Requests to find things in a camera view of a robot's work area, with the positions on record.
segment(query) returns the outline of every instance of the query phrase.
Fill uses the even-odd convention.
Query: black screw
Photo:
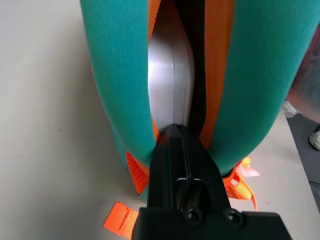
[[[228,222],[234,225],[235,227],[240,227],[244,223],[244,218],[242,214],[233,208],[227,209],[224,212],[224,215]]]
[[[198,225],[203,220],[203,213],[198,208],[189,208],[187,209],[184,214],[184,220],[186,223],[190,225]]]

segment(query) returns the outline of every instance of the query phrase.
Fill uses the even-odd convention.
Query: shoe
[[[293,116],[299,114],[300,112],[295,109],[291,104],[290,102],[288,101],[285,101],[283,106],[282,106],[282,109],[284,111],[284,114],[285,114],[285,117],[286,118],[292,118]]]
[[[310,135],[309,143],[315,150],[320,151],[320,130]]]

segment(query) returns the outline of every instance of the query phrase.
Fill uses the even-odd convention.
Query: orange webbing strap
[[[118,236],[131,239],[138,212],[116,202],[103,226]]]
[[[208,149],[213,138],[223,95],[228,48],[234,15],[234,0],[205,1],[204,64],[205,64],[205,121],[199,135]]]
[[[228,176],[223,178],[224,187],[229,198],[240,200],[251,200],[254,206],[254,210],[258,210],[256,196],[249,185],[243,180],[243,178],[236,173],[238,165],[247,168],[250,164],[250,158],[245,157],[239,162],[229,173]]]
[[[160,2],[161,0],[149,0],[148,42],[150,42],[154,30]]]

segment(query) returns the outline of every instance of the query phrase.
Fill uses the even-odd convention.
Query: orange buckle strap
[[[231,170],[228,176],[223,178],[223,183],[229,198],[251,200],[254,206],[254,210],[258,211],[257,199],[253,190],[243,180],[242,176],[240,176],[236,172],[236,168],[239,165],[242,165],[243,168],[248,168],[250,166],[250,161],[251,160],[249,157],[245,157]]]

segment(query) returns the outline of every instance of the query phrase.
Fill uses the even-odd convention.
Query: gray floor
[[[287,121],[320,211],[320,151],[314,150],[309,144],[309,136],[318,131],[320,125],[301,114],[287,118]]]

